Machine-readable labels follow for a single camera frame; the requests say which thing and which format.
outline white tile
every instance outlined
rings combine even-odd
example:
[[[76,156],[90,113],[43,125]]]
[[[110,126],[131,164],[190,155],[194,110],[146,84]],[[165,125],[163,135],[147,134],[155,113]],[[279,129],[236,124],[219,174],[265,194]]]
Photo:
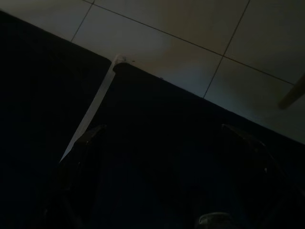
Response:
[[[1,0],[0,9],[66,40],[71,40],[90,3],[82,0]]]
[[[223,54],[247,0],[96,0],[95,4]]]
[[[305,144],[305,97],[286,110],[279,101],[292,85],[224,58],[205,99]]]
[[[73,41],[112,60],[125,54],[138,68],[203,96],[221,56],[93,6]]]
[[[295,83],[305,72],[305,1],[252,0],[226,56]]]

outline chair leg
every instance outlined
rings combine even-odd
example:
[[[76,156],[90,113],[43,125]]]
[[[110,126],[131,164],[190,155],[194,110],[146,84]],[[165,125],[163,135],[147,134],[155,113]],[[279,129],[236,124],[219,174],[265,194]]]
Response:
[[[294,85],[290,92],[280,101],[279,108],[286,109],[305,94],[305,74]]]

